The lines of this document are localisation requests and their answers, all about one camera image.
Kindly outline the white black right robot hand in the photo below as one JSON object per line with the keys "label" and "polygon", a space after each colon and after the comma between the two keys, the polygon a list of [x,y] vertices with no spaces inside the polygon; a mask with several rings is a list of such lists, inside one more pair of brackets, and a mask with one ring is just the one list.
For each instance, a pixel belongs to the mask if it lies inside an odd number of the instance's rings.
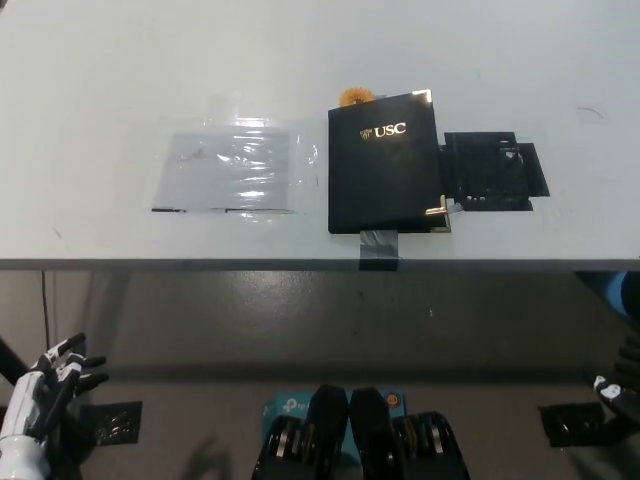
{"label": "white black right robot hand", "polygon": [[639,422],[639,396],[621,385],[597,375],[593,389],[598,398],[614,413]]}

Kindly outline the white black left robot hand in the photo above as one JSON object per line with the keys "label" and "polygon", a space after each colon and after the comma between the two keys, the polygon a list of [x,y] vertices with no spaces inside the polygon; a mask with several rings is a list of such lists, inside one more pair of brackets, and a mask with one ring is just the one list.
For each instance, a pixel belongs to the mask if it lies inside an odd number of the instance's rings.
{"label": "white black left robot hand", "polygon": [[94,370],[104,356],[86,354],[83,333],[69,337],[45,351],[14,386],[1,427],[1,437],[26,436],[44,442],[57,428],[67,407],[80,395],[107,381]]}

